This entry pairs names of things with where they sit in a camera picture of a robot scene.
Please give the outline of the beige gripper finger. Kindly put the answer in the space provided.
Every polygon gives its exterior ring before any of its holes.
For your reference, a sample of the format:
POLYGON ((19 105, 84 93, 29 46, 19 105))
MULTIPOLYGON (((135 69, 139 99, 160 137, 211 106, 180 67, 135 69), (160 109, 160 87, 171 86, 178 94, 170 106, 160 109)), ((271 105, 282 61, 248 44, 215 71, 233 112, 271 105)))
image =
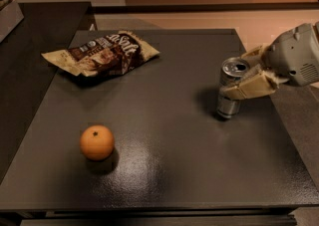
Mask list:
POLYGON ((244 74, 240 81, 220 88, 220 91, 231 100, 241 101, 271 95, 288 81, 288 78, 280 77, 273 70, 256 66, 244 74))
POLYGON ((242 54, 240 58, 244 60, 250 68, 260 66, 262 69, 267 69, 266 54, 268 49, 268 45, 261 45, 242 54))

